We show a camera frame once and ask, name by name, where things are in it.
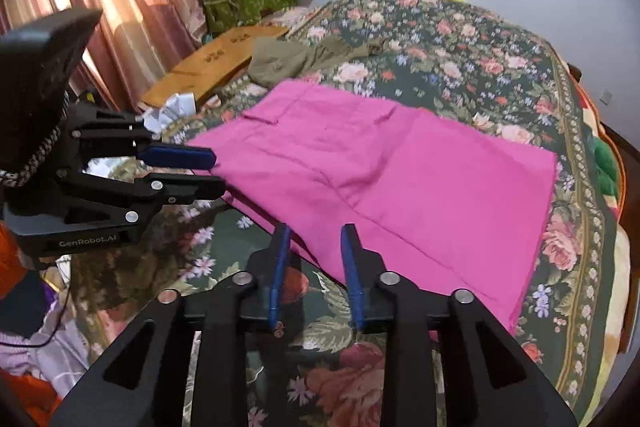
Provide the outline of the pink pants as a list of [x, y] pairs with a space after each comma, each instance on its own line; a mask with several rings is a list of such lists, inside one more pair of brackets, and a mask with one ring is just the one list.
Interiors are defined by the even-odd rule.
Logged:
[[471, 289], [513, 329], [548, 222], [553, 153], [384, 98], [288, 80], [199, 134], [229, 199], [286, 223], [306, 258], [345, 276], [341, 231], [439, 294]]

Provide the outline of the bamboo lap desk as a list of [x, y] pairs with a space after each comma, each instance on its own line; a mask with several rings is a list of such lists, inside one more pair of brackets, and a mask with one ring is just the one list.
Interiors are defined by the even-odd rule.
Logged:
[[171, 69], [142, 96], [147, 106], [160, 108], [171, 95], [192, 93], [195, 105], [202, 106], [252, 58], [254, 41], [260, 37], [279, 38], [286, 26], [240, 26], [231, 28]]

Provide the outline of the olive green garment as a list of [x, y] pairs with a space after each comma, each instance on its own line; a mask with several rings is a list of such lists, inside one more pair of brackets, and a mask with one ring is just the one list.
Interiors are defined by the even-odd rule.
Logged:
[[254, 42], [247, 75], [254, 83], [272, 89], [283, 80], [299, 78], [357, 58], [383, 52], [384, 40], [370, 39], [361, 46], [350, 46], [332, 35], [313, 46], [301, 42], [260, 37]]

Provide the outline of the green fabric storage box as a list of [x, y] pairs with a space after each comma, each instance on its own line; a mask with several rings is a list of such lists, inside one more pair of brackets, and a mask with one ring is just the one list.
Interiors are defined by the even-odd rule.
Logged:
[[202, 0], [207, 29], [219, 35], [236, 26], [253, 26], [263, 18], [292, 8], [296, 0]]

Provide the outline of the colourful fleece blanket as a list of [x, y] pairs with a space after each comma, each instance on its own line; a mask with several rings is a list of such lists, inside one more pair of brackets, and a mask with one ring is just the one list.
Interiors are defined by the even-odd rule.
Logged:
[[579, 80], [573, 75], [574, 67], [570, 66], [570, 79], [573, 80], [582, 106], [582, 117], [590, 128], [594, 141], [594, 157], [597, 174], [606, 205], [611, 209], [616, 222], [614, 244], [614, 275], [608, 314], [603, 326], [604, 343], [602, 359], [598, 370], [596, 385], [589, 401], [586, 413], [580, 425], [587, 426], [603, 402], [608, 399], [606, 386], [613, 376], [614, 364], [619, 355], [629, 349], [631, 334], [634, 331], [634, 319], [631, 312], [636, 311], [638, 297], [638, 281], [631, 274], [631, 245], [627, 232], [620, 224], [625, 209], [627, 193], [627, 173], [623, 156], [620, 155], [616, 143], [612, 139], [613, 132], [608, 132], [602, 124], [597, 105]]

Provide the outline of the white wall socket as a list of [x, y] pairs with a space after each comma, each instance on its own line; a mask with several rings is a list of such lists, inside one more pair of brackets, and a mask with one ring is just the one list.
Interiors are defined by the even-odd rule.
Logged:
[[600, 101], [604, 105], [608, 105], [611, 103], [613, 95], [610, 91], [603, 91], [600, 96]]

